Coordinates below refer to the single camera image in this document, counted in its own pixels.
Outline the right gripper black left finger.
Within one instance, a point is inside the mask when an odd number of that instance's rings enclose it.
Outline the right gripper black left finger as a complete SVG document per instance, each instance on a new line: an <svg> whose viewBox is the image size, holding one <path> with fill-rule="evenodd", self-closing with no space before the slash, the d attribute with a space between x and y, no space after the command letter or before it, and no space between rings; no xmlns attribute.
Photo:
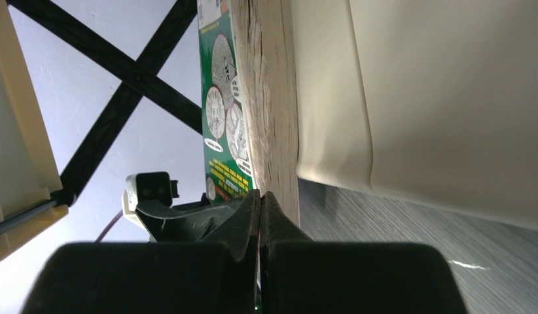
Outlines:
<svg viewBox="0 0 538 314"><path fill-rule="evenodd" d="M198 241L70 243L46 262L23 313L254 313L260 192Z"/></svg>

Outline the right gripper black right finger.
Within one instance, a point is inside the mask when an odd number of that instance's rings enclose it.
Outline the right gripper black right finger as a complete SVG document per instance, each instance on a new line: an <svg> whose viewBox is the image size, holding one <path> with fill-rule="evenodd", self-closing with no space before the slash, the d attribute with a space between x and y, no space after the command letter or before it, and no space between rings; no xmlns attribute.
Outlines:
<svg viewBox="0 0 538 314"><path fill-rule="evenodd" d="M422 243L316 241L265 194L260 209L265 313L466 313L452 271Z"/></svg>

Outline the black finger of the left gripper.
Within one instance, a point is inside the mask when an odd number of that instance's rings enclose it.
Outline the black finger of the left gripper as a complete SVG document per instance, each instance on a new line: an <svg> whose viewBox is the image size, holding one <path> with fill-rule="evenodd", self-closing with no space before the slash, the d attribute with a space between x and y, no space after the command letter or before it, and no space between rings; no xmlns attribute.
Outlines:
<svg viewBox="0 0 538 314"><path fill-rule="evenodd" d="M136 215L153 242L195 242L203 239L238 209L241 199L218 205L188 203L174 208L158 200L138 203Z"/></svg>

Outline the dark green spine book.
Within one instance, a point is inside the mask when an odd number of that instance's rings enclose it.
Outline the dark green spine book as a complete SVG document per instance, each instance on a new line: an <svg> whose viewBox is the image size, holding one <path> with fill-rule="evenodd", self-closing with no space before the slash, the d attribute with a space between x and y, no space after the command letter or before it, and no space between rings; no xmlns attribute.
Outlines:
<svg viewBox="0 0 538 314"><path fill-rule="evenodd" d="M198 1L210 202L275 195L299 221L298 109L290 1Z"/></svg>

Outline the cream three-tier shelf rack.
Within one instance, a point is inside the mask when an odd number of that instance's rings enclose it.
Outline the cream three-tier shelf rack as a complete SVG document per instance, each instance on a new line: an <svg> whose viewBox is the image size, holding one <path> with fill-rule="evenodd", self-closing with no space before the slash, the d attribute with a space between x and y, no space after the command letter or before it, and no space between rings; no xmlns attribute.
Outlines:
<svg viewBox="0 0 538 314"><path fill-rule="evenodd" d="M198 1L137 59L52 1L0 1L0 261L64 217L148 99L204 147ZM538 230L538 1L290 1L297 179ZM17 8L119 79L58 171Z"/></svg>

